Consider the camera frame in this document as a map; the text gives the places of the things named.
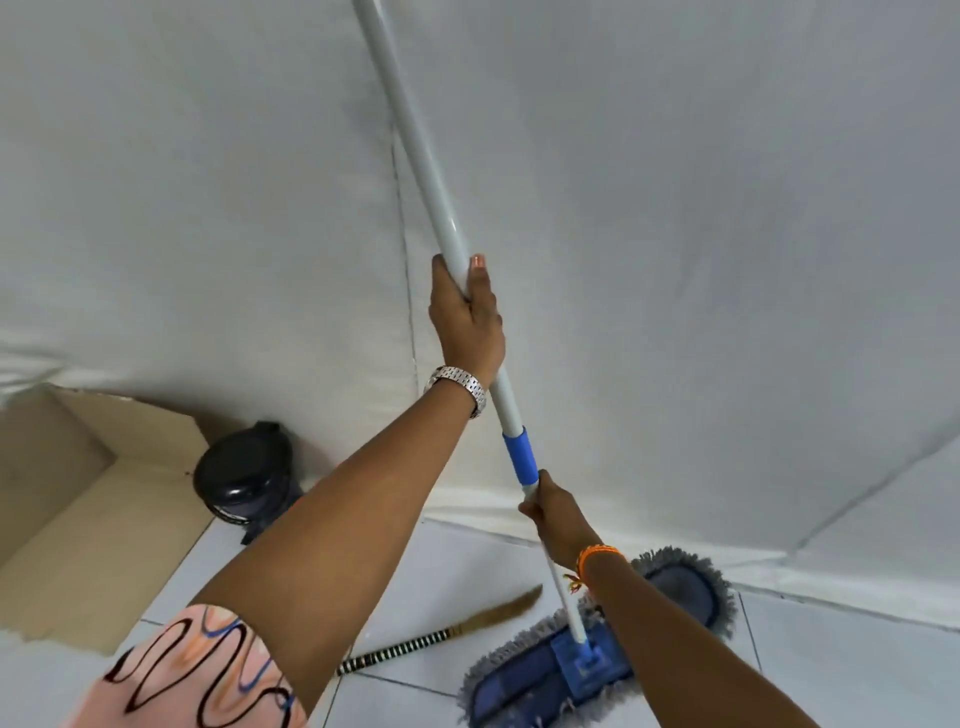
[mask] mop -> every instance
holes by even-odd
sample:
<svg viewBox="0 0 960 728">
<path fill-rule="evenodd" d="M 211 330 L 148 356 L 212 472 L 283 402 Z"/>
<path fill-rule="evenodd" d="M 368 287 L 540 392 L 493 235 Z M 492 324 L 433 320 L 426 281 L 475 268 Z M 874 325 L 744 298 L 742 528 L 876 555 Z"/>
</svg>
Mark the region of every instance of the mop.
<svg viewBox="0 0 960 728">
<path fill-rule="evenodd" d="M 446 269 L 466 296 L 469 247 L 426 125 L 406 87 L 398 62 L 396 34 L 382 5 L 382 0 L 353 0 Z M 529 498 L 537 491 L 540 474 L 506 366 L 493 380 L 490 396 L 517 480 L 524 497 Z M 620 697 L 636 692 L 630 665 L 612 631 L 588 599 L 578 604 L 546 547 L 543 551 L 563 609 L 481 660 L 470 671 L 461 704 L 467 710 L 471 728 L 581 725 L 605 715 Z M 706 613 L 700 618 L 701 623 L 710 622 L 709 626 L 721 634 L 729 629 L 732 594 L 709 562 L 678 549 L 664 549 L 641 557 L 634 561 L 634 566 L 651 580 L 658 576 L 662 589 L 669 586 L 680 596 L 689 597 L 688 611 Z"/>
</svg>

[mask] blue grip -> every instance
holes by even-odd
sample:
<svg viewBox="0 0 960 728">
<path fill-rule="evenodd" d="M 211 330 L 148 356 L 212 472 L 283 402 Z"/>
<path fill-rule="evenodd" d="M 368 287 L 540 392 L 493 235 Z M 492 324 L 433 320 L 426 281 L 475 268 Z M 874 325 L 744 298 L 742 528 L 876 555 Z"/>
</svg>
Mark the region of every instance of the blue grip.
<svg viewBox="0 0 960 728">
<path fill-rule="evenodd" d="M 507 444 L 507 452 L 510 453 L 510 459 L 514 463 L 514 472 L 520 485 L 535 485 L 540 480 L 540 473 L 537 470 L 533 449 L 530 447 L 530 438 L 527 437 L 527 428 L 524 427 L 516 437 L 504 435 L 503 442 Z"/>
</svg>

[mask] microfiber mop pad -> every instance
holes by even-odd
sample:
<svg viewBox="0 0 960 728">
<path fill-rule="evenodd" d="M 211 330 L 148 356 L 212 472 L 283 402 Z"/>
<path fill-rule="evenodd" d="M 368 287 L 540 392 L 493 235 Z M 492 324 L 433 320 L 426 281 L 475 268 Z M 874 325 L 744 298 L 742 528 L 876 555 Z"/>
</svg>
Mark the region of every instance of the microfiber mop pad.
<svg viewBox="0 0 960 728">
<path fill-rule="evenodd" d="M 631 564 L 714 635 L 722 639 L 732 635 L 736 596 L 709 559 L 669 546 L 642 554 Z M 607 679 L 601 686 L 591 694 L 576 695 L 564 679 L 563 663 L 551 644 L 567 632 L 566 612 L 561 609 L 469 670 L 459 703 L 470 728 L 586 726 L 641 693 L 602 610 L 589 595 L 578 608 L 590 641 L 600 644 L 608 658 Z"/>
</svg>

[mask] wristwatch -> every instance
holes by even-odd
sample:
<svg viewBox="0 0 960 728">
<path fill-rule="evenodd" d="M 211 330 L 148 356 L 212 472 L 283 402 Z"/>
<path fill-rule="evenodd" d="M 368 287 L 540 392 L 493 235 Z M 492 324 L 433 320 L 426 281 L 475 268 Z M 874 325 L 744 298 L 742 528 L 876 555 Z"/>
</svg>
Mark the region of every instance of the wristwatch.
<svg viewBox="0 0 960 728">
<path fill-rule="evenodd" d="M 437 367 L 434 373 L 430 375 L 430 380 L 426 383 L 426 386 L 423 387 L 424 394 L 427 393 L 430 387 L 436 384 L 437 379 L 455 381 L 470 392 L 477 403 L 473 408 L 473 414 L 470 415 L 470 418 L 475 420 L 480 417 L 480 413 L 483 412 L 484 407 L 487 406 L 487 391 L 483 388 L 483 384 L 477 380 L 477 377 L 470 372 L 465 372 L 459 367 Z"/>
</svg>

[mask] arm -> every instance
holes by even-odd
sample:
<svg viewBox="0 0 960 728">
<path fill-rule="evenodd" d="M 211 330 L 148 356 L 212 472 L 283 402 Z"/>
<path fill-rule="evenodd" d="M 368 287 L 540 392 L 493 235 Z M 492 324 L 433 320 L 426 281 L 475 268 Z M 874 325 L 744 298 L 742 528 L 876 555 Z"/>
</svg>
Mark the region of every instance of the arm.
<svg viewBox="0 0 960 728">
<path fill-rule="evenodd" d="M 567 491 L 540 472 L 537 498 L 520 511 L 537 524 L 551 557 L 576 570 L 603 543 Z M 621 556 L 591 555 L 581 577 L 603 607 L 637 682 L 663 728 L 817 728 L 786 695 L 744 663 Z"/>
<path fill-rule="evenodd" d="M 434 258 L 430 316 L 444 361 L 486 388 L 504 339 L 482 256 L 472 261 L 469 292 L 472 303 Z M 195 597 L 256 631 L 307 713 L 386 589 L 473 407 L 462 386 L 438 381 Z"/>
</svg>

